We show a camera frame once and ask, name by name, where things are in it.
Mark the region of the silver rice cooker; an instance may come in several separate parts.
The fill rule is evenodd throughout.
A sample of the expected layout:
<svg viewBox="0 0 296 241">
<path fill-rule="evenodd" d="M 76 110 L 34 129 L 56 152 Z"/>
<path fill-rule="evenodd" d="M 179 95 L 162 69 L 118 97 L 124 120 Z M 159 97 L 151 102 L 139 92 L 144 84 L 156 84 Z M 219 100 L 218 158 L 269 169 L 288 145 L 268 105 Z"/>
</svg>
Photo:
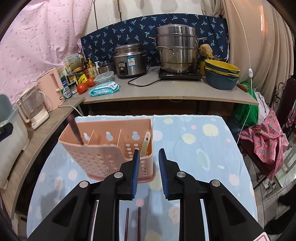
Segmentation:
<svg viewBox="0 0 296 241">
<path fill-rule="evenodd" d="M 113 60 L 119 78 L 137 77 L 147 71 L 147 55 L 140 43 L 116 47 Z"/>
</svg>

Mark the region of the stainless steel steamer pot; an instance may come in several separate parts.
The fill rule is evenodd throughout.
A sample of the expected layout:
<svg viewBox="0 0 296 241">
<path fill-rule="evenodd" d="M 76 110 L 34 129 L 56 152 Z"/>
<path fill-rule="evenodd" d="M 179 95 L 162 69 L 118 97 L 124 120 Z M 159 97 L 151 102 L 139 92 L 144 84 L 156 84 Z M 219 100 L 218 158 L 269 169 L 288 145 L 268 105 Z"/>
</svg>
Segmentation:
<svg viewBox="0 0 296 241">
<path fill-rule="evenodd" d="M 161 69 L 170 73 L 188 73 L 196 69 L 199 42 L 206 37 L 198 37 L 195 27 L 169 24 L 157 27 L 156 50 L 159 53 Z"/>
</svg>

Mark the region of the pink floral curtain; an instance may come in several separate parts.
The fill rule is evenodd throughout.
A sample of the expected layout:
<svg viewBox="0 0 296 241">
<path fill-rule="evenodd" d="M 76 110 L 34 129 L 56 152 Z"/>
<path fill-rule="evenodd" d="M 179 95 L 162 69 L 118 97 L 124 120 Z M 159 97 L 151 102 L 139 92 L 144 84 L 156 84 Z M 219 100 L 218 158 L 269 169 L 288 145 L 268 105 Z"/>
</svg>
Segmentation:
<svg viewBox="0 0 296 241">
<path fill-rule="evenodd" d="M 81 50 L 92 1 L 31 1 L 1 40 L 1 93 L 15 103 L 37 78 Z"/>
</svg>

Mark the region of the pink perforated utensil holder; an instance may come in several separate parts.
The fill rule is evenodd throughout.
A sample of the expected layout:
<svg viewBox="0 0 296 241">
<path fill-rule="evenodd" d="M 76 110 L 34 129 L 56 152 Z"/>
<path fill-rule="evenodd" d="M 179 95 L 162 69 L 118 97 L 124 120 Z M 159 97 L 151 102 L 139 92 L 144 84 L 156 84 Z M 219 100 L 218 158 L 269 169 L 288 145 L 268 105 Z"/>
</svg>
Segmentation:
<svg viewBox="0 0 296 241">
<path fill-rule="evenodd" d="M 121 164 L 132 160 L 134 151 L 139 150 L 139 182 L 154 179 L 150 118 L 81 120 L 76 125 L 80 137 L 77 138 L 71 126 L 67 125 L 59 142 L 88 177 L 103 180 L 119 171 Z"/>
</svg>

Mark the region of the beige hanging curtain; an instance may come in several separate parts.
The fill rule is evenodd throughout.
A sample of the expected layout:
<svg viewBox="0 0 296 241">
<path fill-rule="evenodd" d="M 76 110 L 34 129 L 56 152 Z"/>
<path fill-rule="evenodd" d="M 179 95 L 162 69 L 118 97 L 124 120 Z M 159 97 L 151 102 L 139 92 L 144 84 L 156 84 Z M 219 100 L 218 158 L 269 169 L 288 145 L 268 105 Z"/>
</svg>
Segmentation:
<svg viewBox="0 0 296 241">
<path fill-rule="evenodd" d="M 226 18 L 229 62 L 237 66 L 240 80 L 252 69 L 253 87 L 266 101 L 280 82 L 293 75 L 295 42 L 285 20 L 268 1 L 201 1 L 204 15 Z"/>
</svg>

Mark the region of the white glass blender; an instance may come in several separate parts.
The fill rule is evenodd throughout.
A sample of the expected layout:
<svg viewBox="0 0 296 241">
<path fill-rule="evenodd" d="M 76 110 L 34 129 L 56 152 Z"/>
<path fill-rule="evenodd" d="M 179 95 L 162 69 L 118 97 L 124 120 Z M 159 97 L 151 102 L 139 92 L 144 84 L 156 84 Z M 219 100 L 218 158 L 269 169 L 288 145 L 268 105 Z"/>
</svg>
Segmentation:
<svg viewBox="0 0 296 241">
<path fill-rule="evenodd" d="M 50 117 L 45 105 L 44 94 L 37 86 L 27 88 L 17 99 L 16 106 L 23 121 L 31 123 L 34 130 Z"/>
</svg>

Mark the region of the small steel lidded pot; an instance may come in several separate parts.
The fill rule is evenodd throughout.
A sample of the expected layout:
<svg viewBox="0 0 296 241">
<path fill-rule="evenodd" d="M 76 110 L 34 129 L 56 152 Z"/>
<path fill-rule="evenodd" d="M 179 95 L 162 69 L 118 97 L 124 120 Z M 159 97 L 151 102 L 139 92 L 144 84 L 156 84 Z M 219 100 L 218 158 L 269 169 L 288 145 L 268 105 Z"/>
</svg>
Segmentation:
<svg viewBox="0 0 296 241">
<path fill-rule="evenodd" d="M 113 73 L 116 74 L 115 64 L 113 62 L 103 61 L 99 66 L 98 71 L 99 71 L 99 74 L 111 72 L 111 71 L 113 71 Z"/>
</svg>

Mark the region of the black induction cooktop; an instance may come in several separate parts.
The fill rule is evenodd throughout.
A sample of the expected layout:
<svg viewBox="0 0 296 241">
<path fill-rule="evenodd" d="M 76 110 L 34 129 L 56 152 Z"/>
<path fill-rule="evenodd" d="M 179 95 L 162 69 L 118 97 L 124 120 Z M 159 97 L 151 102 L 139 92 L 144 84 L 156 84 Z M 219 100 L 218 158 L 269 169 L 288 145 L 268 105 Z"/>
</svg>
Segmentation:
<svg viewBox="0 0 296 241">
<path fill-rule="evenodd" d="M 159 78 L 161 80 L 178 80 L 178 81 L 201 81 L 203 76 L 198 71 L 184 73 L 170 73 L 163 69 L 159 70 Z"/>
</svg>

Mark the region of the white dish drainer box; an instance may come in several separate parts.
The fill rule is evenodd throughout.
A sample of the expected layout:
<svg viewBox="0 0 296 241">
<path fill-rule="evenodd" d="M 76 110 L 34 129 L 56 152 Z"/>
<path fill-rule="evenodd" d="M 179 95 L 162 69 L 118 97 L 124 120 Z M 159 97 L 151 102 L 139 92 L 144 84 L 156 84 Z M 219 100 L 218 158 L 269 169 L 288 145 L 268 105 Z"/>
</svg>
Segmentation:
<svg viewBox="0 0 296 241">
<path fill-rule="evenodd" d="M 9 98 L 1 94 L 1 127 L 11 123 L 12 134 L 1 141 L 1 188 L 5 189 L 9 173 L 21 151 L 24 151 L 30 140 L 17 108 L 13 108 Z"/>
</svg>

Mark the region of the pink electric kettle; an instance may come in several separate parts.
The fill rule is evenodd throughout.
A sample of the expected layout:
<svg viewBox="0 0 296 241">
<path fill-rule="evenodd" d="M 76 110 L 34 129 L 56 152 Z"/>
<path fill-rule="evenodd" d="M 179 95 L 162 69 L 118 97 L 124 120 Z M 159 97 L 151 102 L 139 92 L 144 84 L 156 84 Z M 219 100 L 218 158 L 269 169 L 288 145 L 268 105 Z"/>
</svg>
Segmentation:
<svg viewBox="0 0 296 241">
<path fill-rule="evenodd" d="M 47 109 L 53 111 L 65 102 L 61 90 L 63 89 L 58 71 L 56 68 L 43 74 L 37 79 L 37 85 L 41 92 L 45 94 Z"/>
</svg>

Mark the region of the clear food container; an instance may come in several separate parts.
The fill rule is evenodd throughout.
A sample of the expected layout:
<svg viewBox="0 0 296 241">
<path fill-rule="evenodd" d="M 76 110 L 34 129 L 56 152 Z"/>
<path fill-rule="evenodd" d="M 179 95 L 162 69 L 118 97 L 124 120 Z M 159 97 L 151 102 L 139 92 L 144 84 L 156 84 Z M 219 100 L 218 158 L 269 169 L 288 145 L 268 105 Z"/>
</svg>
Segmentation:
<svg viewBox="0 0 296 241">
<path fill-rule="evenodd" d="M 113 77 L 114 77 L 114 72 L 113 71 L 104 72 L 104 73 L 101 73 L 101 74 L 99 74 L 99 75 L 97 75 L 95 77 L 94 83 L 96 85 L 99 85 L 99 84 L 102 84 L 102 83 L 110 82 Z"/>
</svg>

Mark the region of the pink floral clothing pile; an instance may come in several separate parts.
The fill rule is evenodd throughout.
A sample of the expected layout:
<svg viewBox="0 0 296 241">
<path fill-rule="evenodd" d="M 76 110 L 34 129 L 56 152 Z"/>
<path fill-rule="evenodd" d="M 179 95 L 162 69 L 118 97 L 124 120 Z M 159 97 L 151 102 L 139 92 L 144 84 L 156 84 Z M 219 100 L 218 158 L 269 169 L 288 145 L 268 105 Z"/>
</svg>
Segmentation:
<svg viewBox="0 0 296 241">
<path fill-rule="evenodd" d="M 272 109 L 263 123 L 242 131 L 239 144 L 260 172 L 269 179 L 282 168 L 285 152 L 290 146 Z"/>
</svg>

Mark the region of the oil bottle yellow cap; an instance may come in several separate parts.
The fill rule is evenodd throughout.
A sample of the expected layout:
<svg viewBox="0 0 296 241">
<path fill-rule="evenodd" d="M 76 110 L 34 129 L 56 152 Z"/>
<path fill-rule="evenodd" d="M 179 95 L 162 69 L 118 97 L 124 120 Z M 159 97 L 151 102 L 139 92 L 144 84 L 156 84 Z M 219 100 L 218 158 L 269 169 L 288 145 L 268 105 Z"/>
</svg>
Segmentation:
<svg viewBox="0 0 296 241">
<path fill-rule="evenodd" d="M 97 76 L 96 67 L 90 58 L 88 58 L 88 73 L 90 78 L 95 78 Z"/>
</svg>

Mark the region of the blue wet wipes pack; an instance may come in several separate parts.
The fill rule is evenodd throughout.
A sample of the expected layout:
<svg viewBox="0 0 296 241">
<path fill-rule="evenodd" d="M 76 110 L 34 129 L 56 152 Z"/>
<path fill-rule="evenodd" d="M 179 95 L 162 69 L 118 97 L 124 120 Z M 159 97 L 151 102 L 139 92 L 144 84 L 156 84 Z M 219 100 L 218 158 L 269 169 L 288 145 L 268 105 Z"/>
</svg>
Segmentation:
<svg viewBox="0 0 296 241">
<path fill-rule="evenodd" d="M 113 94 L 120 89 L 120 86 L 114 81 L 99 84 L 92 88 L 88 93 L 92 97 Z"/>
</svg>

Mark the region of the navy patterned backsplash cloth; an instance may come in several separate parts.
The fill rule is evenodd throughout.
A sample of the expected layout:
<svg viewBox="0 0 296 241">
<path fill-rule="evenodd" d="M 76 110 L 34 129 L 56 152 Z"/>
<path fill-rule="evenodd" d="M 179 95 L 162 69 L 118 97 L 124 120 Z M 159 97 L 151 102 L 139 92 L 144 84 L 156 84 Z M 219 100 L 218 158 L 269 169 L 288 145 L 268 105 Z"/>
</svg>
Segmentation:
<svg viewBox="0 0 296 241">
<path fill-rule="evenodd" d="M 228 60 L 229 37 L 226 19 L 194 14 L 158 14 L 123 20 L 83 36 L 82 50 L 85 57 L 92 62 L 103 62 L 112 60 L 115 47 L 128 43 L 140 43 L 144 45 L 148 58 L 147 64 L 158 66 L 159 54 L 152 37 L 156 34 L 157 27 L 168 24 L 188 25 L 195 28 L 198 37 L 207 38 L 199 44 L 209 44 L 214 56 L 224 62 Z"/>
</svg>

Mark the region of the stacked yellow blue bowls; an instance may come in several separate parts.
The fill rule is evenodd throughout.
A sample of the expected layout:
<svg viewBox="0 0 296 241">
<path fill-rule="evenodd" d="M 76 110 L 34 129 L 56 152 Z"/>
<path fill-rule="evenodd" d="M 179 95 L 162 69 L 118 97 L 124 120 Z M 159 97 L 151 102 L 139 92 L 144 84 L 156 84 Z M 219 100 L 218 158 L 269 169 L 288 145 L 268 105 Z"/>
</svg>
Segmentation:
<svg viewBox="0 0 296 241">
<path fill-rule="evenodd" d="M 238 67 L 218 60 L 205 60 L 204 70 L 207 83 L 220 90 L 232 90 L 240 77 Z"/>
</svg>

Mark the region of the red tomato right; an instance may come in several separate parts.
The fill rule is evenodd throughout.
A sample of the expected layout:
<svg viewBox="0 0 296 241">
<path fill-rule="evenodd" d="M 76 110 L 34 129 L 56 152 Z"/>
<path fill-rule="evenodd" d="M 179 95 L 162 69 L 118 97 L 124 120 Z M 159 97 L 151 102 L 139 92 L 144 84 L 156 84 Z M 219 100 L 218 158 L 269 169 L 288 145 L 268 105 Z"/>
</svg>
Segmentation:
<svg viewBox="0 0 296 241">
<path fill-rule="evenodd" d="M 96 85 L 94 78 L 88 78 L 87 82 L 86 82 L 88 87 L 93 87 Z"/>
</svg>

